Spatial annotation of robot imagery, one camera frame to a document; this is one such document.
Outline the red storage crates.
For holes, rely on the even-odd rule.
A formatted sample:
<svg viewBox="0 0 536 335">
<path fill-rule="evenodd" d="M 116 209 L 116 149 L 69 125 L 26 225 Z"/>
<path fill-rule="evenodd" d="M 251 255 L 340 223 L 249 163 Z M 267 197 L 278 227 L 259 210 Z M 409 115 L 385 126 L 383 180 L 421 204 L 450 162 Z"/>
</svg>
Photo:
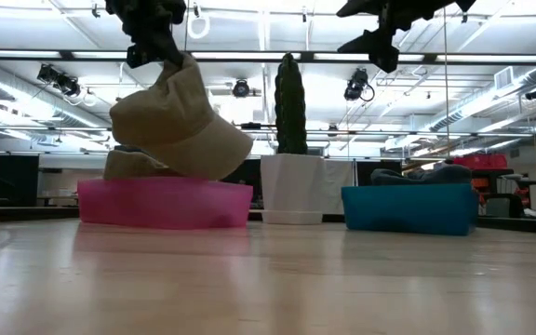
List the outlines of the red storage crates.
<svg viewBox="0 0 536 335">
<path fill-rule="evenodd" d="M 453 163 L 473 170 L 507 169 L 504 154 L 469 154 L 454 157 Z"/>
</svg>

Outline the white partition sheet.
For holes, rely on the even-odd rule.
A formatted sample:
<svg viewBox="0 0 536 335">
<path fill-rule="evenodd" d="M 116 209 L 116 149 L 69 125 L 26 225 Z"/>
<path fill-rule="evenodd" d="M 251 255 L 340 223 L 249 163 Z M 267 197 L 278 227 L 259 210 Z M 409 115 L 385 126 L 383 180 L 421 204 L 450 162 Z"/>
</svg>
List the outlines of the white partition sheet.
<svg viewBox="0 0 536 335">
<path fill-rule="evenodd" d="M 326 160 L 325 168 L 323 213 L 342 214 L 342 188 L 354 185 L 353 162 Z"/>
</svg>

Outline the black overhead frame bar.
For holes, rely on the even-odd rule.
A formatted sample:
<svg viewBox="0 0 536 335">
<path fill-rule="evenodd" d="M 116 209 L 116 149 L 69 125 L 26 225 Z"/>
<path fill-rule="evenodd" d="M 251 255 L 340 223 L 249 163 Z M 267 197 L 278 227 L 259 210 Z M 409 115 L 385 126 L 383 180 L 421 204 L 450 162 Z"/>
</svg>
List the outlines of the black overhead frame bar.
<svg viewBox="0 0 536 335">
<path fill-rule="evenodd" d="M 277 62 L 283 51 L 195 51 L 193 56 L 205 62 Z M 366 54 L 340 54 L 336 52 L 294 51 L 299 62 L 316 63 L 368 63 Z M 65 60 L 65 61 L 123 61 L 125 51 L 116 50 L 45 50 L 0 49 L 0 60 Z M 400 64 L 452 64 L 452 65 L 536 65 L 535 54 L 464 54 L 404 53 Z"/>
</svg>

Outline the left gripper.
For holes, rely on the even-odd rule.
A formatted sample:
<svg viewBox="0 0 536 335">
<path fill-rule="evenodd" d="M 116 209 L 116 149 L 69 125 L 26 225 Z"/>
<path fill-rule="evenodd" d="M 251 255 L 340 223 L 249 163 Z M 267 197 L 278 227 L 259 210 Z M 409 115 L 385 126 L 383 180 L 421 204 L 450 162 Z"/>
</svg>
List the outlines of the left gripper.
<svg viewBox="0 0 536 335">
<path fill-rule="evenodd" d="M 170 27 L 184 20 L 184 0 L 105 0 L 105 9 L 122 22 L 122 31 L 134 45 L 127 48 L 126 64 L 138 68 L 158 59 L 181 67 L 184 57 Z"/>
</svg>

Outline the wide black partition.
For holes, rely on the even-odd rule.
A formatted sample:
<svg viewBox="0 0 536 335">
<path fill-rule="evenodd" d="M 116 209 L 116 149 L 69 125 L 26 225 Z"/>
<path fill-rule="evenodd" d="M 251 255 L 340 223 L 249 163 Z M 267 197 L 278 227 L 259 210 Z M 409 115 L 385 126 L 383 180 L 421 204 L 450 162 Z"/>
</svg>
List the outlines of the wide black partition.
<svg viewBox="0 0 536 335">
<path fill-rule="evenodd" d="M 0 155 L 0 207 L 34 207 L 38 174 L 37 156 Z"/>
</svg>

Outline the green cactus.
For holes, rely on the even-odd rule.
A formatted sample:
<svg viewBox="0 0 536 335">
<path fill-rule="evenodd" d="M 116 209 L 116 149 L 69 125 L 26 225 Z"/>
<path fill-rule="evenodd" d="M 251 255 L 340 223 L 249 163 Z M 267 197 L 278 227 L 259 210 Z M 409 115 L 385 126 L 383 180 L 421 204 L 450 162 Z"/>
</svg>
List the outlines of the green cactus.
<svg viewBox="0 0 536 335">
<path fill-rule="evenodd" d="M 305 91 L 299 64 L 286 53 L 275 78 L 275 125 L 279 154 L 307 154 Z"/>
</svg>

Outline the white faceted plant pot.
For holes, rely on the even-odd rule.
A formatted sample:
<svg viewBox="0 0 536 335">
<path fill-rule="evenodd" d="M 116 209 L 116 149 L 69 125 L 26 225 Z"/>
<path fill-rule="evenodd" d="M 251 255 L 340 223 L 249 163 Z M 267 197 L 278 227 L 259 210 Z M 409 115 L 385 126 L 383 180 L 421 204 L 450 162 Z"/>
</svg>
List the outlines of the white faceted plant pot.
<svg viewBox="0 0 536 335">
<path fill-rule="evenodd" d="M 274 154 L 261 158 L 261 188 L 268 216 L 321 216 L 326 162 L 320 156 Z"/>
</svg>

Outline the blue plastic bin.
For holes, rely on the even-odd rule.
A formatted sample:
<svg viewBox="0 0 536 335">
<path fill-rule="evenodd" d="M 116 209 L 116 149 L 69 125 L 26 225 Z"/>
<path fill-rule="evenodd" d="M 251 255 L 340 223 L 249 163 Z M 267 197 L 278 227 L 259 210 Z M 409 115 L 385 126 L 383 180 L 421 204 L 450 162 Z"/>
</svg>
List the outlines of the blue plastic bin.
<svg viewBox="0 0 536 335">
<path fill-rule="evenodd" d="M 468 183 L 342 188 L 346 227 L 357 231 L 469 235 L 479 196 Z"/>
</svg>

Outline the black ceiling spotlights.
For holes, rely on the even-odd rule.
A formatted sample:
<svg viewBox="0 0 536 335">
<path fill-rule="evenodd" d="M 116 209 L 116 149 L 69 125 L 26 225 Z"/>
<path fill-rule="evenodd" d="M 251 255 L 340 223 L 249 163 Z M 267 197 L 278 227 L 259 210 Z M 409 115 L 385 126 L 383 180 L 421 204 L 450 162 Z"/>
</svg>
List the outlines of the black ceiling spotlights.
<svg viewBox="0 0 536 335">
<path fill-rule="evenodd" d="M 60 72 L 50 64 L 41 65 L 36 79 L 46 85 L 53 86 L 66 97 L 77 97 L 81 93 L 81 87 L 76 77 Z"/>
</svg>

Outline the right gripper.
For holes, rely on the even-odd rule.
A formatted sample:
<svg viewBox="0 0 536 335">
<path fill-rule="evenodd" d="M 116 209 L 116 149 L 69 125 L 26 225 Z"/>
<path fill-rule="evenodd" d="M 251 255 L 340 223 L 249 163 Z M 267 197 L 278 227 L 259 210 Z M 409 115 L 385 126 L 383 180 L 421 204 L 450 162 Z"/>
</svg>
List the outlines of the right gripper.
<svg viewBox="0 0 536 335">
<path fill-rule="evenodd" d="M 380 29 L 365 30 L 337 49 L 342 54 L 367 54 L 386 73 L 396 70 L 399 50 L 392 46 L 393 33 L 407 31 L 415 20 L 430 20 L 440 9 L 456 4 L 468 11 L 476 0 L 348 0 L 337 12 L 339 18 L 357 14 L 379 15 Z"/>
</svg>

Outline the tan baseball cap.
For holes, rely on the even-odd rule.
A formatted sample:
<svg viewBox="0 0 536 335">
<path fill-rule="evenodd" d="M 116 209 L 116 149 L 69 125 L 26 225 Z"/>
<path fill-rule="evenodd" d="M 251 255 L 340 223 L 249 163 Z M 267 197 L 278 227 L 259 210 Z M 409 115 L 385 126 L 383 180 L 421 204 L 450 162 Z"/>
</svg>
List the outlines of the tan baseball cap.
<svg viewBox="0 0 536 335">
<path fill-rule="evenodd" d="M 154 84 L 111 107 L 114 139 L 182 176 L 218 181 L 248 157 L 253 139 L 210 105 L 197 61 L 169 61 Z"/>
<path fill-rule="evenodd" d="M 103 172 L 103 178 L 107 181 L 178 176 L 178 172 L 148 154 L 117 149 L 113 149 L 108 153 Z"/>
</svg>

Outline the pink translucent plastic bin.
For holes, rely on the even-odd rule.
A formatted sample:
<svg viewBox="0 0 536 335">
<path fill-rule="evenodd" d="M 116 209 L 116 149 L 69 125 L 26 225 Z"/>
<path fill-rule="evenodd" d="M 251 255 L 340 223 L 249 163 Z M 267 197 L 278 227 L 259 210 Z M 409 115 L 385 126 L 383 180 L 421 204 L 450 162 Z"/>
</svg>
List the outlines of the pink translucent plastic bin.
<svg viewBox="0 0 536 335">
<path fill-rule="evenodd" d="M 80 220 L 137 228 L 246 227 L 253 188 L 181 177 L 87 180 L 77 185 Z"/>
</svg>

